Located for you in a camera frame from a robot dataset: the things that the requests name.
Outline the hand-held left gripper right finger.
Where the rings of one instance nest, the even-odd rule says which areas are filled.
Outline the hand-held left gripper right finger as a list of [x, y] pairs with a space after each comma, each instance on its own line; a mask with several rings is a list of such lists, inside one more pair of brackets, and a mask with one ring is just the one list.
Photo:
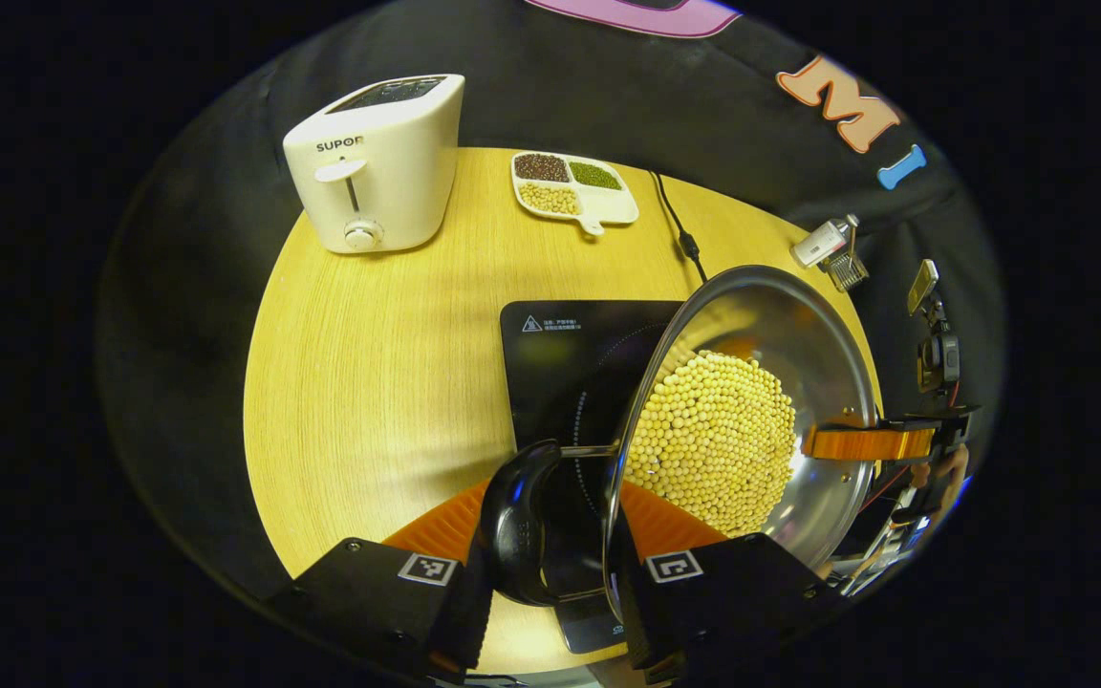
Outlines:
[[606, 580], [630, 666], [650, 685], [724, 685], [851, 605], [772, 537], [726, 537], [629, 481], [615, 490]]

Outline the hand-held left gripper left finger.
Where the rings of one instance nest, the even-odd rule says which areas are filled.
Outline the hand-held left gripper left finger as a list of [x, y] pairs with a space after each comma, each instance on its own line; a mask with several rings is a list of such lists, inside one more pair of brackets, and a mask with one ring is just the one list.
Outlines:
[[386, 671], [462, 682], [478, 667], [492, 609], [476, 540], [487, 485], [380, 543], [346, 537], [288, 585], [288, 621]]

